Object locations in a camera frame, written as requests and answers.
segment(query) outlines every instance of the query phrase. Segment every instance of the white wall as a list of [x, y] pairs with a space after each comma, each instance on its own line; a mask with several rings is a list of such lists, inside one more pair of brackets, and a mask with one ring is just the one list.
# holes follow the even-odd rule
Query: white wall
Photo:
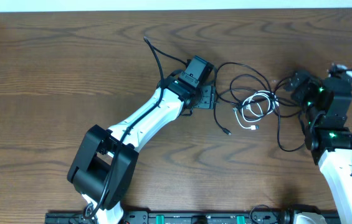
[[352, 7], [352, 0], [0, 0], [0, 12]]

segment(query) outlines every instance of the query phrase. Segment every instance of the black mount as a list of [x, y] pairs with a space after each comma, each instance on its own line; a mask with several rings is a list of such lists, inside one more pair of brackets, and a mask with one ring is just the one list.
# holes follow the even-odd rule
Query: black mount
[[352, 133], [344, 127], [352, 100], [352, 77], [340, 71], [333, 65], [330, 77], [321, 80], [308, 71], [299, 70], [284, 87], [293, 91], [291, 98], [305, 112], [305, 144], [316, 165], [326, 150], [352, 150]]
[[[115, 153], [119, 150], [119, 156], [115, 166], [112, 167], [97, 156], [97, 153], [105, 155], [107, 152]], [[138, 152], [131, 144], [119, 146], [119, 141], [111, 136], [110, 130], [104, 130], [98, 125], [90, 128], [76, 153], [75, 159], [70, 166], [67, 179], [76, 191], [87, 194], [94, 201], [99, 201], [105, 177], [110, 169], [113, 169], [112, 179], [109, 183], [109, 193], [106, 195], [102, 208], [113, 208], [124, 196], [133, 177], [137, 163]]]

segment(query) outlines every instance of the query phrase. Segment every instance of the wooden tabletop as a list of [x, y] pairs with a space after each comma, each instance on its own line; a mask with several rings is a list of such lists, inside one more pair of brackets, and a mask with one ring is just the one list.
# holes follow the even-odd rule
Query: wooden tabletop
[[[246, 63], [273, 86], [296, 68], [325, 78], [331, 62], [352, 67], [352, 9], [0, 14], [0, 223], [42, 223], [46, 212], [84, 208], [66, 179], [84, 134], [125, 119], [159, 81], [144, 35], [183, 60]], [[183, 68], [160, 58], [165, 74]], [[225, 67], [218, 89], [247, 72]], [[235, 86], [259, 88], [248, 80]], [[232, 135], [216, 126], [211, 110], [169, 123], [141, 151], [125, 205], [335, 209], [310, 153], [278, 148], [276, 116], [246, 131], [230, 105], [217, 108]], [[352, 131], [352, 104], [348, 116]], [[301, 145], [297, 118], [282, 120], [281, 141], [289, 149]]]

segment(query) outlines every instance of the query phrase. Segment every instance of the white cable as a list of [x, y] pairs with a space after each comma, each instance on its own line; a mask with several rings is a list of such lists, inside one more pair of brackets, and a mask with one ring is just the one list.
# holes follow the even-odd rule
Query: white cable
[[[272, 94], [272, 95], [274, 96], [274, 100], [270, 100], [269, 94]], [[274, 108], [275, 108], [276, 106], [279, 106], [279, 103], [278, 103], [278, 101], [277, 101], [277, 96], [274, 95], [274, 93], [271, 93], [271, 92], [265, 91], [265, 90], [260, 90], [260, 91], [255, 92], [252, 96], [246, 98], [246, 99], [244, 100], [244, 102], [242, 102], [242, 105], [254, 101], [254, 98], [255, 98], [255, 97], [258, 97], [258, 96], [264, 97], [264, 98], [268, 101], [269, 106], [268, 106], [268, 108], [267, 108], [267, 111], [268, 111], [267, 114], [273, 113]], [[240, 109], [240, 113], [241, 113], [241, 115], [242, 115], [242, 118], [243, 118], [246, 122], [254, 123], [254, 122], [258, 122], [258, 121], [260, 121], [260, 120], [262, 119], [261, 116], [264, 115], [264, 114], [263, 114], [262, 107], [259, 105], [259, 103], [256, 103], [256, 105], [257, 105], [257, 107], [258, 107], [259, 110], [260, 110], [260, 114], [256, 114], [255, 112], [253, 112], [252, 107], [251, 107], [250, 104], [248, 104], [248, 105], [246, 105], [244, 108], [241, 108], [241, 109]], [[244, 109], [249, 110], [254, 116], [256, 116], [256, 117], [258, 117], [258, 118], [255, 119], [255, 120], [248, 120], [248, 119], [245, 117]], [[251, 125], [251, 126], [248, 127], [248, 128], [245, 127], [245, 126], [243, 126], [243, 125], [240, 123], [239, 118], [238, 118], [238, 114], [237, 114], [237, 110], [238, 110], [238, 109], [237, 109], [237, 108], [233, 108], [233, 110], [234, 110], [234, 112], [235, 112], [235, 116], [236, 116], [236, 118], [237, 118], [237, 121], [238, 121], [239, 125], [240, 125], [242, 128], [244, 128], [244, 129], [251, 129], [251, 130], [256, 130], [256, 129], [259, 128], [258, 125]]]

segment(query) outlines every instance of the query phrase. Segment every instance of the cable plug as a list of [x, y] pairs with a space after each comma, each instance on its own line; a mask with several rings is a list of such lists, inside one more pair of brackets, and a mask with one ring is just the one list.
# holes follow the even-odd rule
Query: cable plug
[[228, 130], [227, 128], [223, 128], [222, 130], [223, 130], [224, 133], [226, 133], [228, 135], [231, 135], [230, 130]]
[[250, 130], [256, 130], [259, 128], [259, 125], [251, 125]]

